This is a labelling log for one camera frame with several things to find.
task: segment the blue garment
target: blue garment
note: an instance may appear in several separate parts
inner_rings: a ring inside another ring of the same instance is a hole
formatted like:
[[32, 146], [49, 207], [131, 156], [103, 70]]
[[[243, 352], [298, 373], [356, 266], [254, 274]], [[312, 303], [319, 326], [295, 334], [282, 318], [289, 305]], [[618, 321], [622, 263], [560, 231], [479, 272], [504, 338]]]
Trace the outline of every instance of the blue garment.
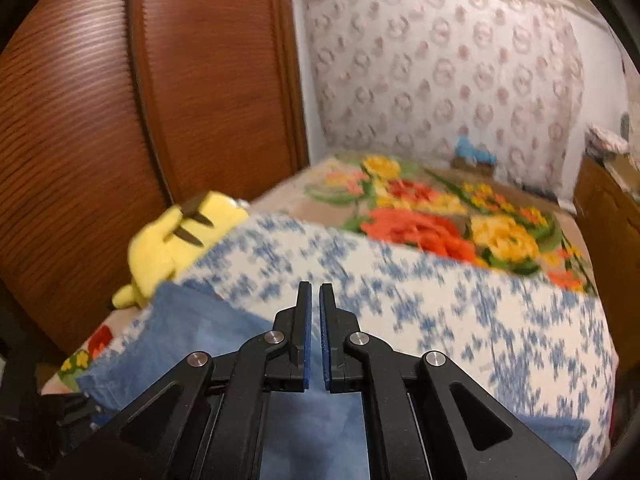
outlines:
[[[98, 357], [79, 377], [81, 390], [121, 410], [193, 351], [215, 356], [238, 350], [271, 329], [273, 320], [233, 308], [188, 286], [163, 283], [140, 335], [121, 354]], [[318, 334], [312, 332], [311, 380], [304, 394], [271, 395], [262, 457], [263, 480], [369, 478], [359, 394], [324, 389]], [[535, 433], [575, 462], [584, 420], [521, 417]]]

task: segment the wardrobe door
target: wardrobe door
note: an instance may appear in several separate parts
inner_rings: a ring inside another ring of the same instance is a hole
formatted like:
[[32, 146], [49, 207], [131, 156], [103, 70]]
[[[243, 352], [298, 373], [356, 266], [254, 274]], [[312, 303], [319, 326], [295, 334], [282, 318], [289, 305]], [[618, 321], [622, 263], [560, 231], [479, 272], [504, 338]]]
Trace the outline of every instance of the wardrobe door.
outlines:
[[126, 0], [40, 0], [0, 55], [0, 279], [72, 352], [165, 208], [127, 58]]
[[146, 119], [176, 201], [205, 189], [251, 200], [297, 171], [278, 0], [130, 8]]

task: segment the blue and white floral fabric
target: blue and white floral fabric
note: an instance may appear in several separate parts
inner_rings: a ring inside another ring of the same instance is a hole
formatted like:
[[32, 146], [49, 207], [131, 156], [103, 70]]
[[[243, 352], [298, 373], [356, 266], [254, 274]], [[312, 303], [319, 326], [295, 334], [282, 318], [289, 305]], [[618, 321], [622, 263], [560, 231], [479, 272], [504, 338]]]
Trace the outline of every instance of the blue and white floral fabric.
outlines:
[[[314, 339], [318, 288], [331, 282], [338, 306], [395, 350], [444, 352], [518, 415], [588, 421], [574, 467], [580, 480], [596, 469], [616, 362], [597, 298], [273, 215], [251, 216], [179, 282], [273, 319], [295, 304], [301, 280], [314, 286]], [[123, 352], [147, 317], [104, 358]]]

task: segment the pikachu plush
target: pikachu plush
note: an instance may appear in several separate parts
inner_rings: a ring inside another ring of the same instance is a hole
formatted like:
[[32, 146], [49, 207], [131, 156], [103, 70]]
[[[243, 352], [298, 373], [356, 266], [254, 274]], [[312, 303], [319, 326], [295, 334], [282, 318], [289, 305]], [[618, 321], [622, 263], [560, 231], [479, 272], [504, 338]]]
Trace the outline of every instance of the pikachu plush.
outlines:
[[131, 283], [113, 295], [113, 307], [146, 306], [162, 281], [178, 276], [247, 217], [235, 200], [213, 191], [169, 208], [131, 239]]

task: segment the wooden cabinet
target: wooden cabinet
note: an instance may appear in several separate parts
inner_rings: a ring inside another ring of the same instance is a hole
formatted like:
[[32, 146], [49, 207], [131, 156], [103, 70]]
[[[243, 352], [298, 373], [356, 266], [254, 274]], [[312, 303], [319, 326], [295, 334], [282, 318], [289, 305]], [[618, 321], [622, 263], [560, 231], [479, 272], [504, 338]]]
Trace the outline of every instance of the wooden cabinet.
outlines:
[[66, 353], [146, 222], [207, 189], [251, 200], [305, 164], [283, 12], [39, 0], [0, 54], [0, 280]]
[[624, 371], [640, 362], [640, 208], [608, 171], [587, 157], [574, 202]]

